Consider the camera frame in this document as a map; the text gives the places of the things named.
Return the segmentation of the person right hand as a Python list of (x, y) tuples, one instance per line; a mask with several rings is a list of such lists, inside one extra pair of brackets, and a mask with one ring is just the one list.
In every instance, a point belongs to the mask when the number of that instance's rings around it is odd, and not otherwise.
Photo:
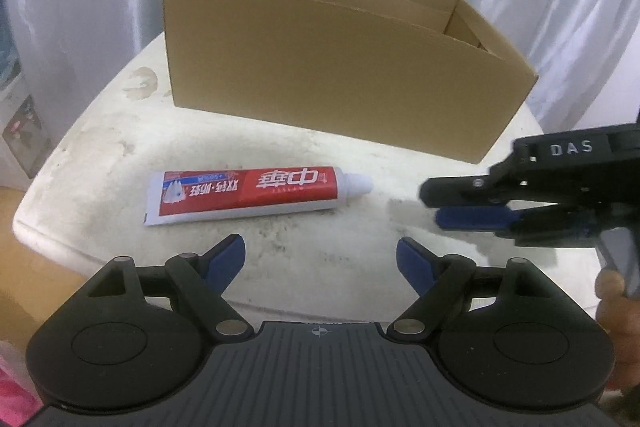
[(617, 271), (603, 269), (594, 284), (600, 299), (597, 322), (610, 336), (614, 347), (614, 369), (608, 389), (622, 390), (639, 384), (639, 301), (625, 294), (624, 278)]

